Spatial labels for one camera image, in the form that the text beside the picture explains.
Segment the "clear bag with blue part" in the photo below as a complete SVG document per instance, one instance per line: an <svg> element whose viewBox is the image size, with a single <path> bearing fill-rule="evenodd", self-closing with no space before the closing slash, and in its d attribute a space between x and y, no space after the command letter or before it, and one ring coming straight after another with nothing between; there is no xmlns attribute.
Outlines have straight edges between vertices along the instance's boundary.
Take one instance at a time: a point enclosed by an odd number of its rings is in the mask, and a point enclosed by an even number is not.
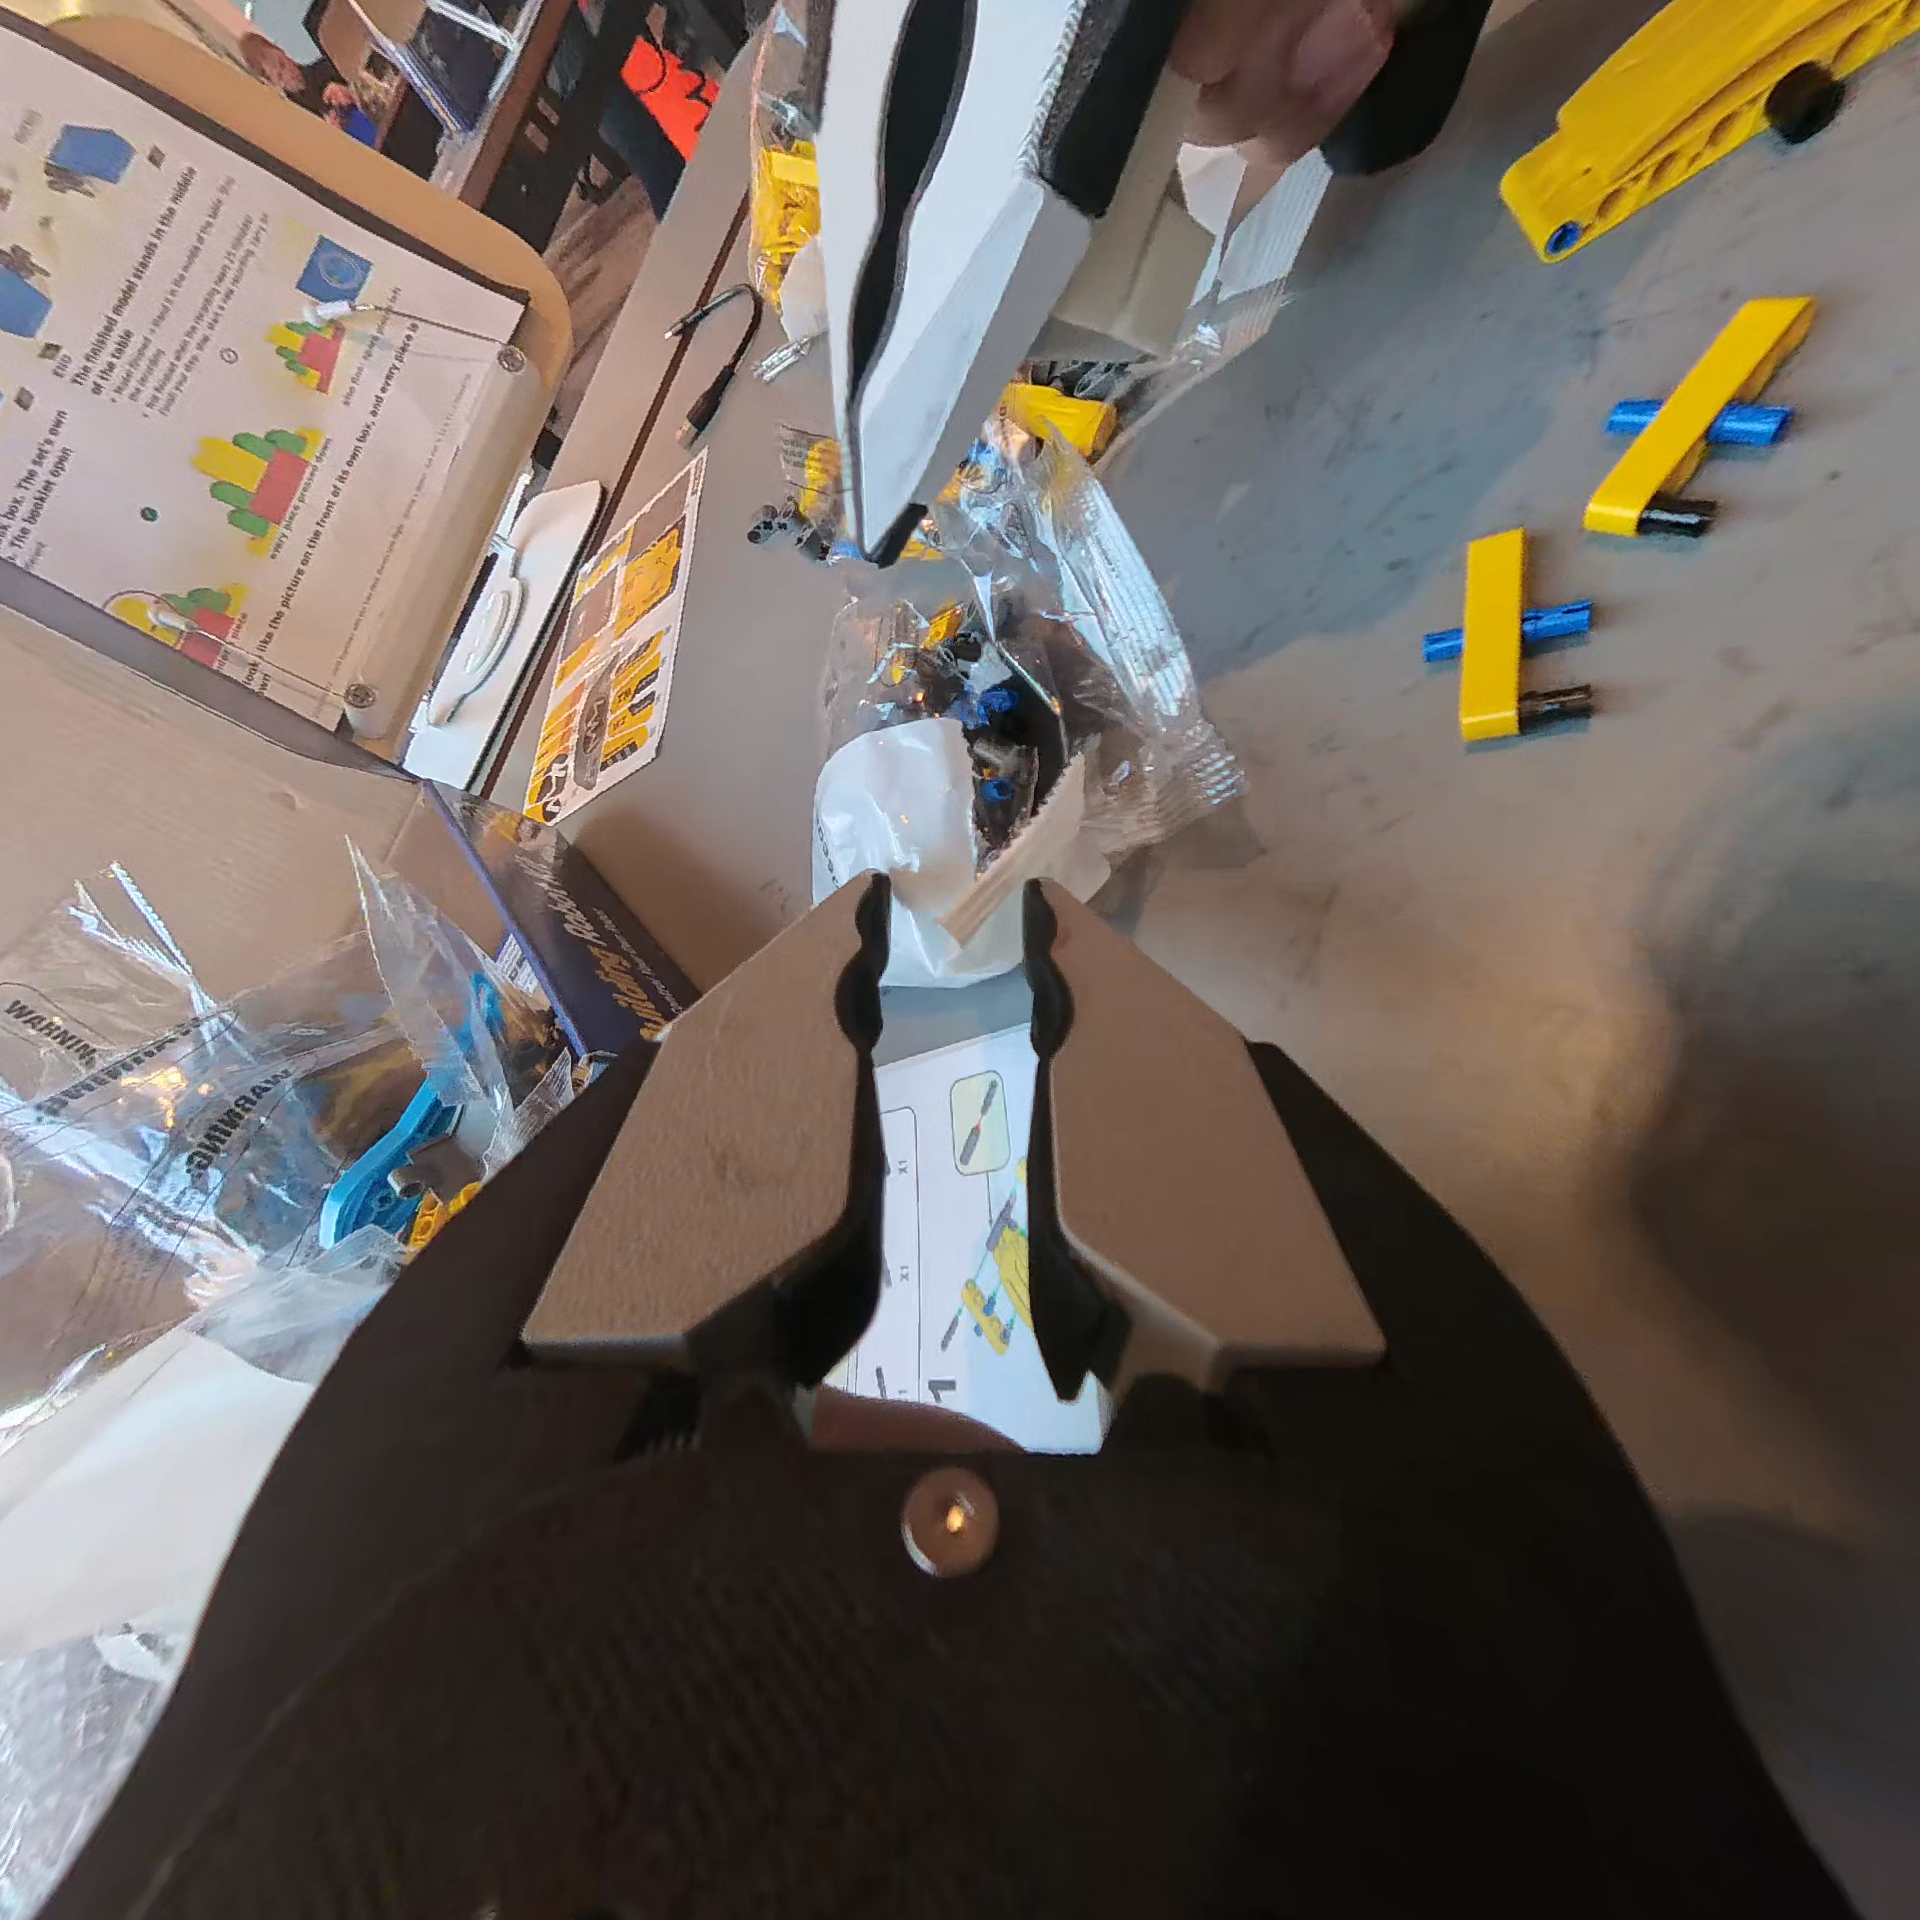
<svg viewBox="0 0 1920 1920"><path fill-rule="evenodd" d="M389 1277L577 1090L543 996L349 860L356 924L231 993L116 863L5 943L5 1452L238 1293Z"/></svg>

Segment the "white flat stand base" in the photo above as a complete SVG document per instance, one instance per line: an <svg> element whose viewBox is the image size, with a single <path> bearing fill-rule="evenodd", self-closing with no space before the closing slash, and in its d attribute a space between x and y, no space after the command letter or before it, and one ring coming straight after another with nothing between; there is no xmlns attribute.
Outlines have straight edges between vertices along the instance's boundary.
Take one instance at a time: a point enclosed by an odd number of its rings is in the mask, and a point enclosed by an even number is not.
<svg viewBox="0 0 1920 1920"><path fill-rule="evenodd" d="M521 690L562 586L581 564L605 503L605 486L543 486L516 498L500 519L455 614L447 647L423 695L410 730L497 727Z"/></svg>

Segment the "yellow curved panel piece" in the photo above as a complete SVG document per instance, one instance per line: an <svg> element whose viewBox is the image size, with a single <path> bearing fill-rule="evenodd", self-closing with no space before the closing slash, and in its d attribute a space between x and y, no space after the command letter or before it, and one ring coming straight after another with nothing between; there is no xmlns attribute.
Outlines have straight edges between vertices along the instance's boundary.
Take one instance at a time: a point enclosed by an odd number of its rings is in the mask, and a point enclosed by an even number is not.
<svg viewBox="0 0 1920 1920"><path fill-rule="evenodd" d="M1868 63L1918 34L1914 1L1673 1L1560 104L1502 202L1556 262L1753 136L1807 143Z"/></svg>

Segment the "yellow black sticker sheet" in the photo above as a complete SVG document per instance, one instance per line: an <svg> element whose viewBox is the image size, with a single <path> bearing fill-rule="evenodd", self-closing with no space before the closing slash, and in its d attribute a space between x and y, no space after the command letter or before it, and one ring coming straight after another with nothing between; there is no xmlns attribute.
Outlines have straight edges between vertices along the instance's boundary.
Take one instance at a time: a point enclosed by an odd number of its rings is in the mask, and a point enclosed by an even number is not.
<svg viewBox="0 0 1920 1920"><path fill-rule="evenodd" d="M521 813L559 825L661 749L708 455L700 449L577 572Z"/></svg>

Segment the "instruction booklet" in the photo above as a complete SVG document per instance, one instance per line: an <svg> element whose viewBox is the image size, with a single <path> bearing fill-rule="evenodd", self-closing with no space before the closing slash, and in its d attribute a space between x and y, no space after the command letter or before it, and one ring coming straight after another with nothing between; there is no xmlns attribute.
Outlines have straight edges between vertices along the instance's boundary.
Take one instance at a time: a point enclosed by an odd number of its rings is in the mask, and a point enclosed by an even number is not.
<svg viewBox="0 0 1920 1920"><path fill-rule="evenodd" d="M1040 1454L1093 1454L1097 1382L1060 1399L1028 1301L1025 1145L1038 1082L1016 972L884 990L874 1090L879 1303L828 1375L858 1401L942 1407Z"/></svg>

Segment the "long yellow beam with pins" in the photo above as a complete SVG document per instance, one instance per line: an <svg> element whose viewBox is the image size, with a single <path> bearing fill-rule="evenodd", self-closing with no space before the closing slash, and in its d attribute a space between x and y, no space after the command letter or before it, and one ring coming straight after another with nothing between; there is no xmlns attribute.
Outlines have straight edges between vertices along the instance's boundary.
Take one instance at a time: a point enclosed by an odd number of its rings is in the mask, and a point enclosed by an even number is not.
<svg viewBox="0 0 1920 1920"><path fill-rule="evenodd" d="M1790 409L1761 404L1776 372L1807 338L1818 302L1759 297L1741 303L1711 344L1661 400L1620 400L1601 423L1622 449L1582 511L1589 534L1610 538L1700 538L1718 504L1692 493L1716 447L1776 444Z"/></svg>

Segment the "clear bag of dark parts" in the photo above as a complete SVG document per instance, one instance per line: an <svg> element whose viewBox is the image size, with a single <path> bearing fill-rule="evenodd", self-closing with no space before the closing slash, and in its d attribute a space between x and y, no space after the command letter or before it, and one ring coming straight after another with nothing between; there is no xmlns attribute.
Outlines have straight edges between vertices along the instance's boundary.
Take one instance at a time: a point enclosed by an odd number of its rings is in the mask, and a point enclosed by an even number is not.
<svg viewBox="0 0 1920 1920"><path fill-rule="evenodd" d="M834 620L822 744L813 895L887 878L906 990L1012 972L1030 880L1090 901L1246 788L1093 464L1007 416Z"/></svg>

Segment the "blue robot kit box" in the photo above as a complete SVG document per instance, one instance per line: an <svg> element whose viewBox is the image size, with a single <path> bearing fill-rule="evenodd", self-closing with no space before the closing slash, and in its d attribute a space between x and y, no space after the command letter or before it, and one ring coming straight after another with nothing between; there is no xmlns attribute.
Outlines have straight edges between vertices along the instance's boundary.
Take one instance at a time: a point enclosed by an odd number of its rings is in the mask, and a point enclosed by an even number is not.
<svg viewBox="0 0 1920 1920"><path fill-rule="evenodd" d="M351 848L543 996L581 1085L697 996L556 829L303 757L5 614L2 945L116 863L205 983L239 991L356 924Z"/></svg>

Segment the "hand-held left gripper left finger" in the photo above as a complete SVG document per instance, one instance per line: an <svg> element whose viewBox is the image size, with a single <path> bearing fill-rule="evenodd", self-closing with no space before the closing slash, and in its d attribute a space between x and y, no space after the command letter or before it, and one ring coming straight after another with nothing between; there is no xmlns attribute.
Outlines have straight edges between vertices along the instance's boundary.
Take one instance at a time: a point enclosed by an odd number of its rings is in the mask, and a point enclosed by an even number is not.
<svg viewBox="0 0 1920 1920"><path fill-rule="evenodd" d="M821 1384L879 1303L888 880L813 904L665 1030L524 1327L538 1359Z"/></svg>

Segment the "orange object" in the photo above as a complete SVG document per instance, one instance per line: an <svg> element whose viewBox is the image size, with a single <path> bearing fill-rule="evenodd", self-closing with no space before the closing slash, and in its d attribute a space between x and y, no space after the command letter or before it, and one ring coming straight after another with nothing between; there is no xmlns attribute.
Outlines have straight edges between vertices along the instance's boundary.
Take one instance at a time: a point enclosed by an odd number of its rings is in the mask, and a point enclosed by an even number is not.
<svg viewBox="0 0 1920 1920"><path fill-rule="evenodd" d="M676 154L692 158L717 101L717 81L646 37L633 40L618 77Z"/></svg>

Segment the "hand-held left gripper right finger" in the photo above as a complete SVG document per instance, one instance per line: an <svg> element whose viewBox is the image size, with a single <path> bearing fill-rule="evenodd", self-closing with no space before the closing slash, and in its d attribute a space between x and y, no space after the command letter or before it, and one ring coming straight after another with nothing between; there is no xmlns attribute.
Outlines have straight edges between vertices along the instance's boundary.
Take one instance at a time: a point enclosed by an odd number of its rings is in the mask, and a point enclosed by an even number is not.
<svg viewBox="0 0 1920 1920"><path fill-rule="evenodd" d="M1381 1362L1241 1030L1054 880L1023 887L1023 978L1028 1317L1058 1399Z"/></svg>

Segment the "short yellow beam with pins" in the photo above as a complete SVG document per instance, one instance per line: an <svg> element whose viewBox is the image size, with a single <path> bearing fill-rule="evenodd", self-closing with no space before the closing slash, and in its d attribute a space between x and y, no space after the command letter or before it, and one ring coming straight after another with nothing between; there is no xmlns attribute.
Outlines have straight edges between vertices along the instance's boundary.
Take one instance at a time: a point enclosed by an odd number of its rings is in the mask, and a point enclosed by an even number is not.
<svg viewBox="0 0 1920 1920"><path fill-rule="evenodd" d="M1592 598L1529 602L1529 534L1513 528L1469 542L1457 623L1423 634L1425 665L1455 665L1455 730L1464 746L1583 724L1597 698L1591 682L1533 688L1526 661L1592 630Z"/></svg>

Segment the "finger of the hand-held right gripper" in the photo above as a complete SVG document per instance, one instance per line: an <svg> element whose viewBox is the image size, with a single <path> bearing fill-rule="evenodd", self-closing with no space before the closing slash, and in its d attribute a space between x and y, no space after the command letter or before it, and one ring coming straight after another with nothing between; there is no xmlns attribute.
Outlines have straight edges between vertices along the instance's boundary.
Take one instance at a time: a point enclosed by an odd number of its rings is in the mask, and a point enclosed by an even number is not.
<svg viewBox="0 0 1920 1920"><path fill-rule="evenodd" d="M896 326L906 223L962 89L958 1L844 1L822 65L822 261L839 404L858 404Z"/></svg>
<svg viewBox="0 0 1920 1920"><path fill-rule="evenodd" d="M848 406L848 528L890 564L992 410L1088 246L1090 220L1038 176L1038 132L1086 5L958 1L962 89L906 223L903 303Z"/></svg>

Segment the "person's right hand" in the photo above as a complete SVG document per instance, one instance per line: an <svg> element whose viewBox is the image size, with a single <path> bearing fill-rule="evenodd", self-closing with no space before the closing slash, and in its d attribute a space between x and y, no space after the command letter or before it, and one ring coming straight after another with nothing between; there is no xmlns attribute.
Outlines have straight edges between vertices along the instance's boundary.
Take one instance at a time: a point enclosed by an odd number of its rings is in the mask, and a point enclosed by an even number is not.
<svg viewBox="0 0 1920 1920"><path fill-rule="evenodd" d="M1191 1L1168 69L1194 86L1191 138L1302 158L1385 63L1385 1Z"/></svg>

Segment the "toy brick instruction poster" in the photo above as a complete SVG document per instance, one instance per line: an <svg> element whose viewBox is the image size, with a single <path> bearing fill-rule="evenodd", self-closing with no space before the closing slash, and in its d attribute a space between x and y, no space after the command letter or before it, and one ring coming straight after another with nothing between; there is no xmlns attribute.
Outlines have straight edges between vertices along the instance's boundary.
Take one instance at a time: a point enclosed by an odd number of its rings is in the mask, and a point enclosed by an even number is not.
<svg viewBox="0 0 1920 1920"><path fill-rule="evenodd" d="M5 5L5 606L399 761L570 351L542 256L128 12Z"/></svg>

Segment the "pile of loose toy parts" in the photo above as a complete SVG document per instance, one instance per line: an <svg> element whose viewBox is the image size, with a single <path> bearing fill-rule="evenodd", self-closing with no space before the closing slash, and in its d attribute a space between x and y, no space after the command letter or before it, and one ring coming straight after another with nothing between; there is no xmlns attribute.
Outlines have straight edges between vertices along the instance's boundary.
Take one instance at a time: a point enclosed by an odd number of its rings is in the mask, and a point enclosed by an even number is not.
<svg viewBox="0 0 1920 1920"><path fill-rule="evenodd" d="M989 496L1006 490L1048 444L1062 444L1093 464L1112 444L1118 423L1118 410L1105 400L1073 397L1038 382L1007 384L932 506L921 506L909 521L901 554L929 560L938 551L937 511L978 510ZM776 457L782 493L757 510L746 542L796 549L822 564L858 562L862 551L848 528L839 440L821 430L783 423L776 432Z"/></svg>

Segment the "clear bag of yellow parts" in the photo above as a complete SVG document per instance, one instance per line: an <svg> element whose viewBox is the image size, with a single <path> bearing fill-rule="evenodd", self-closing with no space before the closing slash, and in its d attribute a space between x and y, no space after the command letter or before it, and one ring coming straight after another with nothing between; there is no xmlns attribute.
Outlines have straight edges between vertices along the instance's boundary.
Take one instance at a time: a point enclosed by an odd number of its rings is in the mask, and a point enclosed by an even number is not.
<svg viewBox="0 0 1920 1920"><path fill-rule="evenodd" d="M759 24L749 106L752 288L785 342L828 328L818 134L834 1L775 1Z"/></svg>

